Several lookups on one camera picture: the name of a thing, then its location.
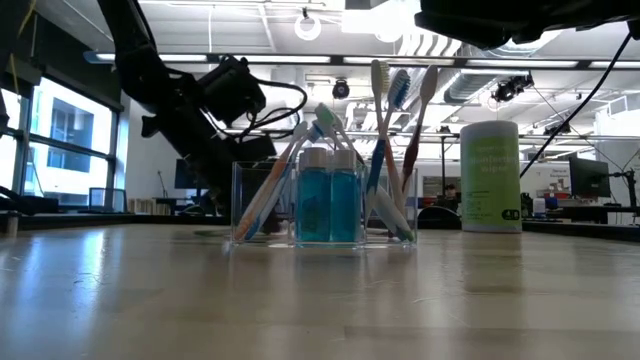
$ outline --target table surface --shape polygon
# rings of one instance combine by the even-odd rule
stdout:
[[[423,231],[413,251],[126,225],[0,240],[0,359],[632,359],[640,247]]]

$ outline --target ceiling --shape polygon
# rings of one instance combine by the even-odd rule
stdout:
[[[295,22],[300,16],[300,10],[292,8],[294,6],[290,6],[289,9],[265,5],[252,5],[244,8],[228,6],[177,7],[149,0],[141,0],[140,3],[153,31],[159,52],[372,55],[406,54],[407,52],[417,54],[420,51],[418,47],[422,49],[421,46],[416,46],[415,49],[408,50],[415,45],[409,44],[409,40],[416,39],[414,37],[383,42],[372,33],[343,32],[341,22],[344,14],[344,2],[336,1],[324,2],[326,4],[324,7],[317,3],[310,5],[309,13],[317,17],[321,23],[320,34],[313,41],[303,40],[296,35],[294,28]],[[410,0],[406,3],[411,4],[411,9],[419,7],[418,0]],[[39,0],[37,10],[42,16],[92,49],[113,50],[109,29],[96,0]],[[375,24],[369,22],[363,23],[362,26],[368,26],[374,31],[377,31],[378,28],[384,28],[386,32],[393,32],[397,30],[396,28],[404,26],[403,23],[411,22],[403,19],[400,19],[402,21],[396,19],[395,22],[389,20],[393,26],[384,26],[385,21],[383,20],[385,19],[386,17],[383,16],[382,20]],[[301,26],[305,31],[311,27],[307,22],[309,21],[303,22]],[[416,29],[409,26],[402,31],[405,33],[407,31],[416,32]],[[565,30],[531,56],[606,59],[615,53],[627,32],[625,24],[609,24],[583,32]],[[446,39],[435,34],[433,36],[433,39]],[[450,40],[446,46],[440,46],[434,41],[428,54],[447,55],[447,52],[450,51],[449,55],[453,55],[459,46],[459,43],[454,46]],[[436,53],[433,53],[434,48],[438,48]],[[640,59],[640,42],[632,41],[627,46],[622,58]],[[307,113],[312,112],[317,103],[323,101],[339,114],[348,115],[346,112],[350,103],[362,102],[362,97],[371,96],[368,68],[287,67],[289,69],[285,72],[293,74],[291,79],[287,78],[287,80],[306,88],[310,95],[308,105],[304,110]],[[256,66],[252,67],[252,72],[257,74],[256,76],[266,76],[273,80],[274,74],[282,72],[281,68],[282,66]],[[210,65],[191,65],[184,66],[182,69],[194,73],[206,73],[210,70]],[[523,131],[528,131],[531,130],[532,124],[548,119],[555,114],[555,111],[563,112],[575,108],[582,101],[580,96],[586,96],[602,73],[599,71],[534,71],[532,75],[535,86],[541,95],[535,90],[529,89],[514,101],[495,111],[495,104],[491,104],[491,100],[488,99],[491,90],[495,88],[494,84],[493,87],[487,86],[483,91],[478,92],[469,101],[471,106],[448,106],[446,109],[441,109],[440,114],[444,115],[440,115],[442,118],[435,119],[434,124],[451,123],[451,117],[457,120],[458,125],[501,119],[515,121]],[[311,81],[309,80],[310,76],[311,78],[325,76],[329,80]],[[335,79],[340,77],[347,79],[352,87],[352,97],[357,99],[341,101],[332,99],[330,90]],[[592,128],[593,110],[606,106],[607,101],[618,99],[622,95],[634,91],[640,91],[639,72],[613,72],[595,97],[599,101],[592,102],[572,124],[578,132],[588,133]],[[278,98],[267,93],[267,97],[273,103],[270,104],[272,106],[279,106],[290,95],[284,94],[282,96],[283,98]]]

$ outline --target computer monitor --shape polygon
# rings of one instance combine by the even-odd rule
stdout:
[[[602,161],[569,159],[571,194],[584,197],[611,197],[609,165]]]
[[[173,185],[176,189],[206,188],[204,182],[189,169],[189,165],[183,159],[176,160],[176,178]]]

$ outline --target window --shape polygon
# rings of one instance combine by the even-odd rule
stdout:
[[[7,108],[7,115],[9,115],[7,126],[17,129],[20,125],[20,96],[2,89],[2,98],[4,99],[4,106]]]
[[[34,88],[31,113],[32,134],[109,153],[113,113],[106,106],[42,79]]]
[[[0,138],[0,185],[11,189],[16,160],[16,140],[4,135]]]
[[[60,205],[86,206],[89,188],[106,186],[107,168],[101,158],[31,143],[24,193],[56,198]]]

